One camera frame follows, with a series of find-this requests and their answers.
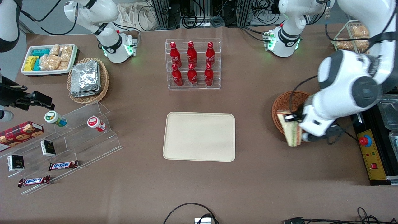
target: snickers bar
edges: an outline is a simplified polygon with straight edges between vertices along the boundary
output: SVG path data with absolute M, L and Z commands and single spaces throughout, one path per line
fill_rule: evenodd
M 70 161 L 70 162 L 64 162 L 64 163 L 50 163 L 49 171 L 53 169 L 67 169 L 67 168 L 76 168 L 78 167 L 78 161 Z
M 46 177 L 33 178 L 33 179 L 22 178 L 18 183 L 18 187 L 27 187 L 35 184 L 49 184 L 49 183 L 50 183 L 50 175 Z

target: yellow control panel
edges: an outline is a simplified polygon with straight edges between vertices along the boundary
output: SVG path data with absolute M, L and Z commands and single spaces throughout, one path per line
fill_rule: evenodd
M 385 180 L 386 173 L 384 172 L 372 131 L 366 130 L 357 134 L 357 136 L 369 179 L 371 181 Z

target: aluminum foil package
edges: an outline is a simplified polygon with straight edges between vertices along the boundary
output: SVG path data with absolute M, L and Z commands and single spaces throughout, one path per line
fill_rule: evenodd
M 96 61 L 77 64 L 72 69 L 70 94 L 74 97 L 96 95 L 101 92 L 100 65 Z

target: emergency stop button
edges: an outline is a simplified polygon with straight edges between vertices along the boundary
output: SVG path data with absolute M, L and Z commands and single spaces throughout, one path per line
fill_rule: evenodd
M 365 147 L 370 147 L 372 145 L 372 139 L 369 135 L 364 135 L 359 138 L 359 144 Z

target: small black box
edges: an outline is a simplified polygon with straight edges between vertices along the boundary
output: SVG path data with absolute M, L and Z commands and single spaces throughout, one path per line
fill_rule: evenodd
M 41 144 L 41 151 L 43 152 L 43 155 L 46 155 L 46 156 L 56 155 L 54 144 L 52 141 L 43 140 L 40 142 L 40 144 Z
M 25 168 L 23 163 L 23 156 L 21 155 L 9 155 L 8 160 L 8 171 L 22 171 Z

